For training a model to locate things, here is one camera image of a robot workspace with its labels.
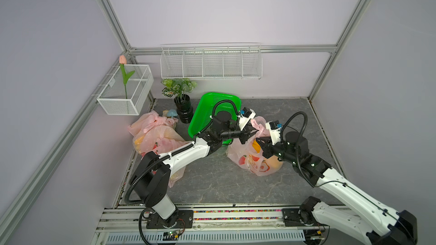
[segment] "black mounting plate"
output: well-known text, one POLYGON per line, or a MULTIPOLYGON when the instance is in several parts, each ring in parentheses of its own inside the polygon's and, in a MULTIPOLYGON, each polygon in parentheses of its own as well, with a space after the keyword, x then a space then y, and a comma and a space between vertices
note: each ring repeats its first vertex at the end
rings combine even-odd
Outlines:
POLYGON ((298 214, 299 208, 283 208, 283 221, 286 227, 302 226, 300 222, 300 215, 298 214))
MULTIPOLYGON (((173 227, 173 229, 183 229, 183 228, 192 228, 193 222, 193 210, 179 210, 179 217, 176 220, 177 224, 173 227)), ((150 214, 147 219, 147 229, 166 229, 164 227, 165 222, 162 218, 157 214, 150 214)))

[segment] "vent grille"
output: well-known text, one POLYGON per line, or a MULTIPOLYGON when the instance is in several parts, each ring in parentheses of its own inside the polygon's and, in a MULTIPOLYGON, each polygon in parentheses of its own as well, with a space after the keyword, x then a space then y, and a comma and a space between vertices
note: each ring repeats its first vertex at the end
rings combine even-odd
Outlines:
POLYGON ((260 46, 216 49, 164 50, 162 78, 260 79, 260 46))
MULTIPOLYGON (((174 243, 162 241, 163 231, 144 233, 150 243, 174 243)), ((177 243, 249 243, 274 241, 305 241, 303 230, 247 230, 247 231, 186 231, 177 243)), ((139 233, 111 233, 106 244, 143 244, 139 233)))

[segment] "artificial plant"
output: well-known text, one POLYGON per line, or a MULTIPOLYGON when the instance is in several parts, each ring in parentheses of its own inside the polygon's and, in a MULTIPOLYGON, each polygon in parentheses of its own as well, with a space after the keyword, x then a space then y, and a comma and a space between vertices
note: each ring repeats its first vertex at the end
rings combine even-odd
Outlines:
POLYGON ((121 73, 123 74, 124 92, 126 93, 127 100, 127 82, 129 81, 130 77, 135 73, 135 71, 133 70, 129 73, 126 73, 126 69, 124 68, 125 64, 127 64, 127 59, 124 55, 121 55, 119 57, 119 68, 121 69, 121 73))
POLYGON ((165 88, 162 90, 162 95, 166 97, 176 96, 176 100, 180 103, 184 102, 184 95, 191 93, 197 86, 196 82, 188 78, 183 79, 163 79, 161 81, 165 88))

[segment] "white robotic arm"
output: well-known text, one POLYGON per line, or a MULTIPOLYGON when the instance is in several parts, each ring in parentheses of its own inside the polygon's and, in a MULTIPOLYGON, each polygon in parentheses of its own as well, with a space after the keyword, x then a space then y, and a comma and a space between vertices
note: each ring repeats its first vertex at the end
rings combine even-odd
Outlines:
MULTIPOLYGON (((298 114, 305 115, 304 112, 298 112, 290 120, 298 114)), ((189 163, 215 152, 224 140, 239 138, 244 144, 253 135, 255 130, 249 125, 249 121, 255 116, 255 112, 244 108, 237 115, 239 119, 235 128, 230 128, 230 113, 221 111, 206 127, 210 126, 210 129, 202 130, 189 144, 165 154, 145 154, 130 183, 133 188, 136 186, 135 191, 141 198, 141 203, 159 214, 163 226, 174 226, 179 216, 178 209, 166 195, 169 178, 189 163), (158 168, 153 175, 150 169, 154 167, 158 168)), ((256 139, 263 149, 263 155, 266 158, 276 155, 280 160, 290 162, 294 170, 312 187, 329 192, 360 217, 350 216, 319 199, 309 197, 298 212, 293 212, 296 215, 283 216, 285 224, 297 222, 311 225, 318 222, 336 228, 367 245, 416 244, 416 218, 412 214, 407 211, 398 213, 382 204, 346 180, 329 163, 310 154, 307 139, 302 137, 302 132, 289 132, 283 136, 283 130, 290 120, 283 126, 278 121, 267 123, 266 128, 271 136, 256 139)))

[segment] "wire basket rack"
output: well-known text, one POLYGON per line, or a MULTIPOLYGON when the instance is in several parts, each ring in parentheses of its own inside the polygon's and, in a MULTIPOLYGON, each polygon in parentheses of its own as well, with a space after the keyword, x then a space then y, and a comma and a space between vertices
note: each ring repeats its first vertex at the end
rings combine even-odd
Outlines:
POLYGON ((153 84, 153 75, 148 65, 124 65, 126 73, 134 70, 135 73, 126 84, 123 84, 123 74, 120 67, 97 96, 97 101, 108 115, 138 116, 153 84))
POLYGON ((161 55, 162 78, 260 79, 260 46, 166 49, 161 55))

